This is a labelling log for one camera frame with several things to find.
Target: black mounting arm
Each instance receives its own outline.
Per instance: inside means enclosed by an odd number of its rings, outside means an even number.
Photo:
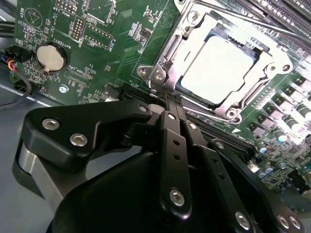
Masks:
[[[304,233],[297,216],[225,143],[202,137],[180,100],[32,110],[13,172],[55,211],[51,233]],[[88,162],[141,153],[87,181]]]

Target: electrolytic capacitor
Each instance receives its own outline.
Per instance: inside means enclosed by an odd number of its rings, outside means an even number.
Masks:
[[[307,107],[302,107],[298,111],[306,120],[311,120],[311,110]]]
[[[258,175],[259,178],[265,178],[267,176],[267,174],[264,172],[264,170],[262,168],[259,168],[259,170],[256,172],[256,174]]]
[[[279,188],[280,188],[281,191],[285,191],[285,190],[286,190],[286,185],[285,185],[285,183],[283,183],[283,182],[280,183]]]
[[[285,122],[290,128],[292,131],[294,132],[298,132],[300,129],[301,129],[301,126],[300,124],[293,118],[290,118],[288,119],[286,122]]]
[[[271,172],[273,172],[273,168],[271,167],[270,163],[264,164],[262,166],[262,169],[264,170],[266,174],[270,174]]]
[[[257,147],[260,153],[265,154],[268,152],[266,145],[263,142],[258,142]]]
[[[274,137],[276,137],[280,143],[287,141],[287,135],[282,130],[276,130],[274,132]]]

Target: black cable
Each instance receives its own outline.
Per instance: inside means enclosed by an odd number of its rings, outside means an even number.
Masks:
[[[301,40],[304,43],[308,43],[307,46],[311,46],[311,41],[308,38],[306,38],[305,36],[299,35],[297,33],[293,33],[293,32],[290,32],[288,30],[282,29],[280,27],[276,27],[276,26],[273,26],[273,25],[270,25],[270,24],[267,24],[267,23],[263,23],[261,21],[255,20],[253,18],[241,15],[239,13],[235,13],[235,12],[230,11],[228,9],[225,9],[225,8],[222,8],[222,7],[219,7],[219,6],[215,6],[215,5],[207,3],[207,2],[203,2],[201,0],[196,0],[193,3],[194,4],[199,4],[199,5],[202,5],[202,6],[206,6],[206,7],[210,8],[210,9],[213,9],[213,10],[216,10],[216,11],[220,11],[220,12],[225,13],[227,15],[231,15],[233,17],[243,19],[243,20],[245,20],[247,22],[250,22],[250,23],[253,23],[253,24],[265,27],[267,29],[276,31],[278,33],[281,33],[281,34],[284,34],[284,35],[287,35],[287,36],[290,36],[292,38],[296,38],[298,40]]]
[[[8,15],[15,17],[16,8],[8,3],[6,0],[0,0],[0,9]]]
[[[6,21],[0,21],[0,29],[11,29],[14,30],[15,23],[14,22],[6,22]]]
[[[2,38],[14,38],[14,31],[12,31],[12,30],[0,30],[0,37],[2,37]]]
[[[7,104],[4,104],[4,105],[0,105],[0,110],[2,109],[5,109],[5,108],[11,108],[11,107],[14,107],[20,103],[22,103],[23,101],[25,101],[27,99],[28,96],[30,96],[31,94],[31,91],[32,91],[32,87],[31,87],[31,83],[29,82],[29,80],[27,79],[27,77],[20,73],[19,71],[14,71],[15,74],[18,75],[18,77],[23,80],[23,82],[26,84],[26,92],[24,93],[24,95],[19,98],[18,100],[12,102],[12,103],[7,103]]]

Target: screw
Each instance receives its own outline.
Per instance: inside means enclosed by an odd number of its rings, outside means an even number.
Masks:
[[[59,122],[52,118],[47,118],[42,121],[42,126],[46,130],[57,130],[60,126]]]
[[[190,123],[189,125],[190,125],[190,127],[191,127],[193,130],[196,130],[195,124]]]
[[[139,106],[139,109],[140,109],[141,111],[143,111],[144,113],[146,113],[146,112],[148,111],[148,109],[145,108],[144,106]]]
[[[140,72],[140,74],[141,74],[142,76],[145,76],[145,75],[147,74],[147,71],[146,71],[146,69],[144,69],[144,68],[141,68],[141,69],[139,70],[139,72]]]
[[[185,198],[181,192],[176,189],[170,191],[171,201],[177,206],[183,206],[185,204]]]
[[[249,230],[250,229],[249,221],[244,216],[244,214],[242,214],[241,212],[236,212],[235,213],[235,218],[236,218],[237,222],[239,223],[239,225],[242,228],[244,228],[245,230]]]
[[[292,216],[290,216],[290,220],[292,222],[292,224],[297,228],[297,229],[300,229],[301,228],[301,225],[299,224],[299,222]]]
[[[190,11],[188,14],[188,22],[191,25],[196,25],[199,23],[199,13],[197,11]]]
[[[162,80],[163,79],[163,75],[162,74],[157,74],[155,78],[158,79],[158,80]]]
[[[76,147],[84,147],[87,144],[87,138],[80,133],[74,133],[70,136],[70,142]]]
[[[66,85],[64,84],[61,84],[60,87],[59,87],[59,91],[63,94],[69,92],[69,87],[67,87]]]
[[[289,229],[290,225],[288,224],[288,222],[286,221],[286,219],[283,216],[278,215],[277,218],[278,218],[278,221],[281,223],[281,225],[284,228]]]
[[[172,120],[176,119],[176,117],[174,115],[172,115],[172,114],[169,114],[169,118],[172,119]]]
[[[220,142],[216,142],[216,145],[217,145],[220,149],[224,149],[223,144],[221,144]]]

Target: connector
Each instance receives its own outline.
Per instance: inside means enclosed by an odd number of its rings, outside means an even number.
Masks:
[[[13,59],[15,62],[27,62],[33,57],[33,52],[17,45],[4,50],[6,57]]]

